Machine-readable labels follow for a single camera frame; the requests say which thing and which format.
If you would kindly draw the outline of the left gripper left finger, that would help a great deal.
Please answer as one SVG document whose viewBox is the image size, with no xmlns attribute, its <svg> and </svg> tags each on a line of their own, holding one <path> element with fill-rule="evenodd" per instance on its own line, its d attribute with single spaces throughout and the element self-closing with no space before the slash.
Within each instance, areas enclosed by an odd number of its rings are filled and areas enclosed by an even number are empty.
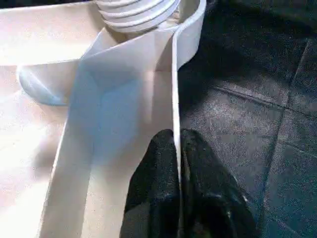
<svg viewBox="0 0 317 238">
<path fill-rule="evenodd" d="M 158 132 L 133 173 L 126 196 L 122 238 L 175 238 L 180 188 L 173 131 Z"/>
</svg>

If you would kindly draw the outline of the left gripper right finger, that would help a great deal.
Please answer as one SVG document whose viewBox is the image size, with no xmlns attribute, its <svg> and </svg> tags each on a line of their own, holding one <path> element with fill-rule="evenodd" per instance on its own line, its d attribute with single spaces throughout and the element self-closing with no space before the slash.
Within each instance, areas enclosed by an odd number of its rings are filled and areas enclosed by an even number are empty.
<svg viewBox="0 0 317 238">
<path fill-rule="evenodd" d="M 182 129 L 181 183 L 186 238 L 256 238 L 243 193 L 201 134 Z"/>
</svg>

